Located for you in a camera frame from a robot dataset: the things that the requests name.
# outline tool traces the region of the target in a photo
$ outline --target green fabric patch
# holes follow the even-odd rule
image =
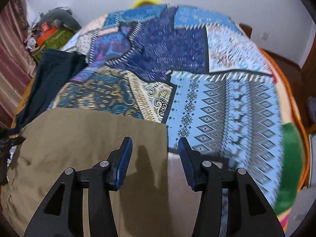
[[[282,125],[284,158],[279,193],[274,206],[278,215],[294,203],[303,169],[304,146],[301,135],[293,123]]]

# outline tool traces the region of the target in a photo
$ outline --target pink striped curtain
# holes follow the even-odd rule
[[[10,0],[0,14],[0,124],[5,127],[35,73],[23,45],[27,28],[25,0]]]

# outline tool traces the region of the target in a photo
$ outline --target electrical outlet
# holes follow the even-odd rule
[[[268,33],[266,33],[266,32],[263,32],[262,33],[262,36],[261,36],[261,39],[263,39],[263,40],[267,40],[268,39],[268,36],[269,36],[269,34]]]

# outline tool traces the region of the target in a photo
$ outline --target patchwork quilt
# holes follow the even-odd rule
[[[266,58],[217,12],[155,5],[113,12],[63,47],[88,67],[50,108],[86,108],[165,123],[169,151],[194,150],[247,169],[276,205],[284,157],[275,79]],[[223,199],[225,236],[227,199]]]

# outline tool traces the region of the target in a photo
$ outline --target blue patterned fabric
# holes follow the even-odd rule
[[[173,72],[177,85],[167,119],[169,147],[186,137],[192,149],[229,158],[248,170],[271,205],[282,168],[281,117],[270,76]]]
[[[235,23],[227,16],[214,11],[191,6],[179,6],[174,17],[174,28],[196,27],[202,24],[221,24],[240,32]]]
[[[148,5],[136,9],[116,11],[109,14],[103,28],[118,26],[120,22],[144,22],[159,17],[166,5]]]
[[[125,74],[104,67],[102,73],[95,72],[84,84],[69,82],[52,107],[94,109],[142,119]]]
[[[249,38],[224,25],[206,27],[210,72],[247,69],[270,74],[265,57]]]
[[[122,26],[121,27],[121,31],[123,32],[124,35],[127,35],[131,29],[132,29],[132,27],[130,27],[130,26]]]
[[[121,31],[97,37],[93,42],[93,52],[89,66],[99,67],[108,60],[120,58],[131,49],[131,44]]]
[[[207,72],[205,30],[174,30],[171,24],[177,8],[167,8],[160,18],[142,23],[125,61],[111,65],[127,69],[146,81],[164,81],[170,69]]]

